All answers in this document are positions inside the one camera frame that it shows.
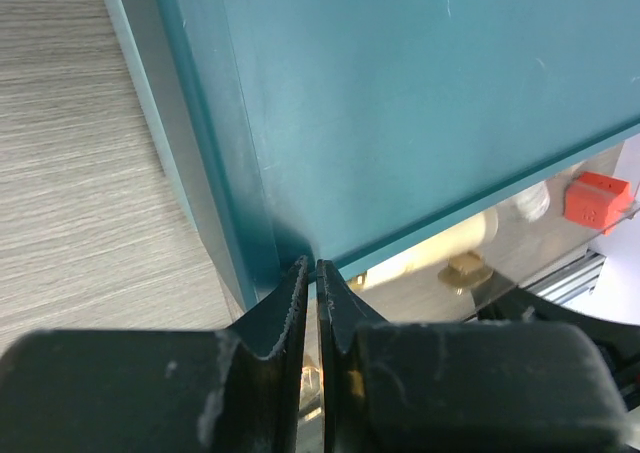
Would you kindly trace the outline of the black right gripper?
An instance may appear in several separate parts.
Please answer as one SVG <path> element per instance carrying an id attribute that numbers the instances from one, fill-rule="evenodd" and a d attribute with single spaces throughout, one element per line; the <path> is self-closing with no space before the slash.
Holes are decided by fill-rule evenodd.
<path id="1" fill-rule="evenodd" d="M 639 327 L 606 321 L 547 301 L 513 287 L 496 296 L 487 288 L 474 290 L 476 316 L 481 320 L 563 322 L 581 329 L 597 346 L 628 408 L 639 407 Z"/>

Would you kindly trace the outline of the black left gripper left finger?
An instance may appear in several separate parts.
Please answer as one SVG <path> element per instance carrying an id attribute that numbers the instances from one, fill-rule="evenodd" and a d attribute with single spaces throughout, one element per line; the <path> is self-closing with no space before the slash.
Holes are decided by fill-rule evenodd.
<path id="1" fill-rule="evenodd" d="M 291 452 L 307 299 L 302 258 L 223 329 L 24 335 L 1 358 L 1 448 Z"/>

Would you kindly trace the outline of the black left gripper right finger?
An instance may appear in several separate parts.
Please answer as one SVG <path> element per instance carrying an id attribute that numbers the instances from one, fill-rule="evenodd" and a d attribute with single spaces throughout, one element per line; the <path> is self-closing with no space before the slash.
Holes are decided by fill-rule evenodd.
<path id="1" fill-rule="evenodd" d="M 550 321 L 393 323 L 316 267 L 328 452 L 624 452 L 597 346 Z"/>

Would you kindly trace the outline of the clear acrylic drawer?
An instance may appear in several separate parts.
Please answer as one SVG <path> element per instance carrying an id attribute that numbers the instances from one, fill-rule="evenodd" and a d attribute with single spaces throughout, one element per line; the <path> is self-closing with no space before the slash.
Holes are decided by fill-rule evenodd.
<path id="1" fill-rule="evenodd" d="M 584 171 L 635 183 L 638 172 L 629 163 L 635 145 L 627 140 L 545 180 L 550 206 L 535 222 L 519 215 L 513 196 L 492 206 L 499 228 L 491 242 L 362 291 L 352 290 L 347 281 L 366 270 L 354 276 L 339 273 L 337 279 L 351 291 L 356 310 L 372 308 L 392 322 L 478 321 L 475 289 L 500 296 L 519 287 L 587 316 L 639 327 L 637 302 L 612 284 L 615 262 L 608 253 L 638 226 L 638 199 L 632 197 L 608 235 L 563 216 L 566 189 Z"/>

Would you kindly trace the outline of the cream foundation bottle gold pump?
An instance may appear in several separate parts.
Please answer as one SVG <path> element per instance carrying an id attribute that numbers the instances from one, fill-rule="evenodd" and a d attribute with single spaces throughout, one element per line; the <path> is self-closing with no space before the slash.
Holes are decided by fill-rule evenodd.
<path id="1" fill-rule="evenodd" d="M 498 211 L 491 207 L 352 277 L 347 284 L 362 291 L 387 283 L 491 242 L 498 228 Z"/>

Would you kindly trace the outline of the clear plastic bottle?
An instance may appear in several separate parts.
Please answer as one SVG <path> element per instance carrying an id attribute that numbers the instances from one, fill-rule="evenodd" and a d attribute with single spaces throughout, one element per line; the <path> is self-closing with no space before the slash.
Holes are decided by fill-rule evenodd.
<path id="1" fill-rule="evenodd" d="M 545 181 L 514 195 L 512 200 L 519 215 L 528 222 L 539 220 L 550 206 L 550 194 Z"/>

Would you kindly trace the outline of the orange cube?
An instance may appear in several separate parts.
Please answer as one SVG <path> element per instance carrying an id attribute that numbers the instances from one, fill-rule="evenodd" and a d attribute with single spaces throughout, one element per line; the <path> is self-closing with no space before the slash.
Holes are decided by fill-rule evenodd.
<path id="1" fill-rule="evenodd" d="M 631 203 L 628 181 L 584 171 L 566 189 L 563 216 L 572 223 L 608 235 Z"/>

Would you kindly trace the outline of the teal drawer cabinet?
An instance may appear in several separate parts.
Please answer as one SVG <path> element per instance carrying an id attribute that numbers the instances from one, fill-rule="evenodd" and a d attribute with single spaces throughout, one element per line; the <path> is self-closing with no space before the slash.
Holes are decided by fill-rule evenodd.
<path id="1" fill-rule="evenodd" d="M 158 156 L 253 307 L 639 129 L 639 0 L 104 0 Z"/>

